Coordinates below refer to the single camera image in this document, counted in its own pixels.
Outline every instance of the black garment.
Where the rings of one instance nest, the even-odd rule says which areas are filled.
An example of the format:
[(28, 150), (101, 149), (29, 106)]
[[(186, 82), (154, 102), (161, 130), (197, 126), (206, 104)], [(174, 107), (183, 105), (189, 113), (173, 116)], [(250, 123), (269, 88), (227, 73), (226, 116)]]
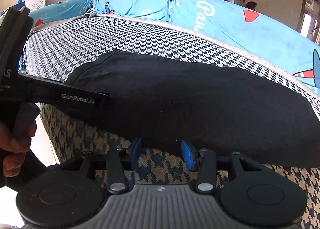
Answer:
[(73, 71), (75, 87), (110, 94), (103, 113), (65, 113), (180, 155), (181, 140), (220, 156), (240, 151), (264, 164), (320, 167), (320, 123), (300, 94), (237, 67), (120, 50)]

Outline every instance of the laundry basket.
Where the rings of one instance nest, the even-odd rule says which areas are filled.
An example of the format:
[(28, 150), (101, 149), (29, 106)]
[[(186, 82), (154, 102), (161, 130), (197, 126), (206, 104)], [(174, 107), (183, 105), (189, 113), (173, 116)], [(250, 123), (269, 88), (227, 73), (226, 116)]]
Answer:
[(34, 11), (45, 6), (45, 0), (25, 0), (25, 3), (26, 7), (29, 8), (30, 11)]

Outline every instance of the tiled floor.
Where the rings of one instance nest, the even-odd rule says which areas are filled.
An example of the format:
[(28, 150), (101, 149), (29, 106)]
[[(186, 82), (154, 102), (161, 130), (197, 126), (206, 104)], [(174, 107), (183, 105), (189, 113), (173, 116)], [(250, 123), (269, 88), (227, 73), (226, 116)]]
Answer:
[[(32, 139), (31, 150), (46, 166), (59, 163), (39, 116), (36, 119), (36, 123), (37, 132)], [(17, 193), (8, 187), (0, 188), (0, 224), (15, 225), (17, 227), (24, 225), (15, 205), (16, 195)]]

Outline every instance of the gray ribbed surface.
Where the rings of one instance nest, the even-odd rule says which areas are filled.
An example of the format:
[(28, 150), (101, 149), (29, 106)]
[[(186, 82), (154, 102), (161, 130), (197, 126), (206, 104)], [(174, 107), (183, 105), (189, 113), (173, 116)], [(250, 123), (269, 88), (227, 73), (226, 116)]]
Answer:
[[(135, 185), (111, 196), (92, 219), (73, 229), (249, 229), (222, 212), (212, 196), (188, 185)], [(23, 229), (33, 229), (25, 225)], [(299, 229), (292, 225), (287, 229)]]

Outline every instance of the human hand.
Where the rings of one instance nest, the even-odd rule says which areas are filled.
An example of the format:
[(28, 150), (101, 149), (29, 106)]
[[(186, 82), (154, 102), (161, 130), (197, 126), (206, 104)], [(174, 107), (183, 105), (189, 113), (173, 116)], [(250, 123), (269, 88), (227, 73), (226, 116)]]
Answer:
[(30, 149), (31, 138), (36, 134), (37, 125), (29, 126), (25, 137), (15, 139), (8, 127), (0, 122), (0, 148), (12, 152), (3, 159), (3, 174), (5, 177), (17, 176), (24, 162), (26, 152)]

